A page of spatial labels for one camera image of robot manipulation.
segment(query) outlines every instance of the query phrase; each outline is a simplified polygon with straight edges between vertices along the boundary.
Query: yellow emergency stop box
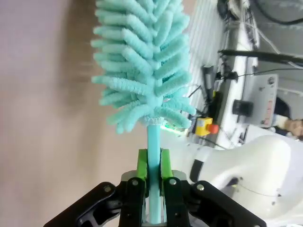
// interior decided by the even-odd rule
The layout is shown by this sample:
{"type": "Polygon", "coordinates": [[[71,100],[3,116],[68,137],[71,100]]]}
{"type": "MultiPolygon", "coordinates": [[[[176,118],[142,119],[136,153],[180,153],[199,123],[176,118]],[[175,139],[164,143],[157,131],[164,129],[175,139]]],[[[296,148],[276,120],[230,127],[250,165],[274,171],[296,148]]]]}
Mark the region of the yellow emergency stop box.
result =
{"type": "Polygon", "coordinates": [[[198,118],[196,124],[196,135],[198,136],[206,136],[210,134],[210,131],[206,129],[208,124],[212,124],[213,119],[211,117],[207,118],[198,118]]]}

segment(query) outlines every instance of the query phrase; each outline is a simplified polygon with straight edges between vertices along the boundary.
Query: white cable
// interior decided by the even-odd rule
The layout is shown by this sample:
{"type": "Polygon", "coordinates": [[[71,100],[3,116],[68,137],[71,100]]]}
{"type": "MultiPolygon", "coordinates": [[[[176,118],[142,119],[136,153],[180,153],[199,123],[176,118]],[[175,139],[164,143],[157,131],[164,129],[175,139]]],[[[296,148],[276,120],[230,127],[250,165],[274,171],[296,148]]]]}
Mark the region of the white cable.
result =
{"type": "MultiPolygon", "coordinates": [[[[277,54],[281,54],[281,52],[278,50],[278,48],[273,44],[272,41],[270,41],[270,39],[267,38],[267,36],[256,26],[253,26],[252,24],[248,23],[248,22],[242,22],[244,24],[246,24],[247,26],[254,28],[257,30],[257,32],[259,33],[259,35],[271,46],[271,48],[277,53],[277,54]]],[[[297,68],[297,69],[301,69],[303,70],[302,66],[299,66],[291,61],[288,62],[289,65],[297,68]]]]}

